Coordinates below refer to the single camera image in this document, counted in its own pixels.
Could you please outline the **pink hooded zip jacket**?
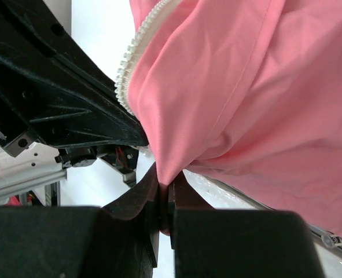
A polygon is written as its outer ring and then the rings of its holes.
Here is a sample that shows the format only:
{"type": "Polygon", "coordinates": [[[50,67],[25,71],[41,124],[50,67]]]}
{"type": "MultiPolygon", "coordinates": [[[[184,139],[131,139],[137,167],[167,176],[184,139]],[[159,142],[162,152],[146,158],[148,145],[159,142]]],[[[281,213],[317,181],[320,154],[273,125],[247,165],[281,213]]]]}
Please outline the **pink hooded zip jacket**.
{"type": "Polygon", "coordinates": [[[342,237],[342,1],[131,1],[116,97],[186,169],[342,237]]]}

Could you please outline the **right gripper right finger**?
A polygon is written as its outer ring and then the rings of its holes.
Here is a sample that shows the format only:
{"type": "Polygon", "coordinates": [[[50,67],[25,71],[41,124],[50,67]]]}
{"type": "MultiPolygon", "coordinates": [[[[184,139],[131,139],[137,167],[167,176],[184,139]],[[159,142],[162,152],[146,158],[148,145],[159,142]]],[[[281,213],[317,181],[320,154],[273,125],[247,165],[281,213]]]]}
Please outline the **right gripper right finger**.
{"type": "Polygon", "coordinates": [[[296,213],[217,209],[177,175],[168,189],[176,277],[323,277],[296,213]]]}

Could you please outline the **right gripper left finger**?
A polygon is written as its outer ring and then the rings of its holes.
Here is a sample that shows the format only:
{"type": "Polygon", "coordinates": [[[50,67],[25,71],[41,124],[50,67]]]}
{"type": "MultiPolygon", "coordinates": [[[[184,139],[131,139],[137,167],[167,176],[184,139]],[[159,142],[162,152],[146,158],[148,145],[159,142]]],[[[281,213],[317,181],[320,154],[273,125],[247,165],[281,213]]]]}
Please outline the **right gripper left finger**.
{"type": "Polygon", "coordinates": [[[0,277],[152,277],[158,205],[152,166],[104,207],[0,206],[0,277]]]}

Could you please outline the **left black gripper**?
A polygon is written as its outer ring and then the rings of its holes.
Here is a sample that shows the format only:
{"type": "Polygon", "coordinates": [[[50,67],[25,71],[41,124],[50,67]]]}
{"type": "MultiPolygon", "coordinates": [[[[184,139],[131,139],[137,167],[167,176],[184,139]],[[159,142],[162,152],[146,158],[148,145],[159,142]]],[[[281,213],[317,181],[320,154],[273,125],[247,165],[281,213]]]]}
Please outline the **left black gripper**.
{"type": "Polygon", "coordinates": [[[43,1],[0,1],[0,147],[16,157],[33,142],[70,149],[148,140],[114,82],[43,1]]]}

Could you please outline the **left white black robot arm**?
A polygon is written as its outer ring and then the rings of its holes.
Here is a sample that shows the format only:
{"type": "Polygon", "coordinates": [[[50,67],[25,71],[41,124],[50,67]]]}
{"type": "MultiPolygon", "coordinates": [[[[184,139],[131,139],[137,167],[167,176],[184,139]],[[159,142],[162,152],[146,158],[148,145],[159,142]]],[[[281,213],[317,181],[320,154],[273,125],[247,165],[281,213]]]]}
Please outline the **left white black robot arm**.
{"type": "Polygon", "coordinates": [[[146,143],[114,82],[43,1],[0,1],[0,194],[146,143]]]}

